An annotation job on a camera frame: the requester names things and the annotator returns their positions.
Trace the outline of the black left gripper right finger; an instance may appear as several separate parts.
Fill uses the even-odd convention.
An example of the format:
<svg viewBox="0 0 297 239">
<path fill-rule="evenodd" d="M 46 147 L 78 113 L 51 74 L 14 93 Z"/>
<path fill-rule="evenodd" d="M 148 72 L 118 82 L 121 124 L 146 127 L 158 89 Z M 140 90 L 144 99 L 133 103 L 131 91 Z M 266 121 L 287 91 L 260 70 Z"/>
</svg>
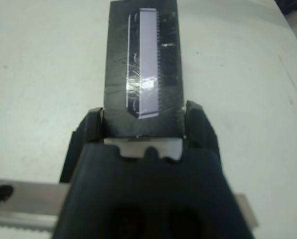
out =
<svg viewBox="0 0 297 239">
<path fill-rule="evenodd" d="M 184 148 L 219 149 L 217 135 L 201 105 L 186 102 Z"/>
</svg>

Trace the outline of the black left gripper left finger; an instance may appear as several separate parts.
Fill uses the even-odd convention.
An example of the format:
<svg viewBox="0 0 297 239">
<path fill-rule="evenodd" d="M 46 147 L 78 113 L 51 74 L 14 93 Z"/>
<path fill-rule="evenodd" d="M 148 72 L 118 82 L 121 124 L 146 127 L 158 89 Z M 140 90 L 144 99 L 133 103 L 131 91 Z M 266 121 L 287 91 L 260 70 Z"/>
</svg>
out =
<svg viewBox="0 0 297 239">
<path fill-rule="evenodd" d="M 103 139 L 103 108 L 91 109 L 84 116 L 78 127 L 81 144 L 99 143 Z"/>
</svg>

